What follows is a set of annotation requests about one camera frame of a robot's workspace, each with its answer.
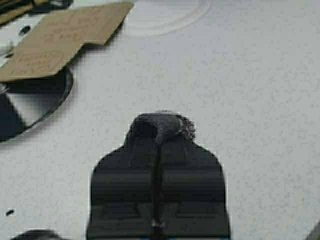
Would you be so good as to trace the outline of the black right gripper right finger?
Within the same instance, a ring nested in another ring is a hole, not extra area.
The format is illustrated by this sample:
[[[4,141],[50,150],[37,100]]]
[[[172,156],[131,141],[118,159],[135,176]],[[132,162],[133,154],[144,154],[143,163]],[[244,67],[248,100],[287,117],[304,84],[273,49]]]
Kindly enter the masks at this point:
[[[230,239],[226,184],[217,157],[183,136],[161,147],[162,234],[167,239]]]

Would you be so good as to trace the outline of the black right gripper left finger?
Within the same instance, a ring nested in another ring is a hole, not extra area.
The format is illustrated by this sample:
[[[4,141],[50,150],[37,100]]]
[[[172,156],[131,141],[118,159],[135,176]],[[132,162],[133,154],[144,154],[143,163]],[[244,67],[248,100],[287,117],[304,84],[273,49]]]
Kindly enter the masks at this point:
[[[139,115],[124,144],[94,168],[87,239],[152,237],[159,130],[155,114]]]

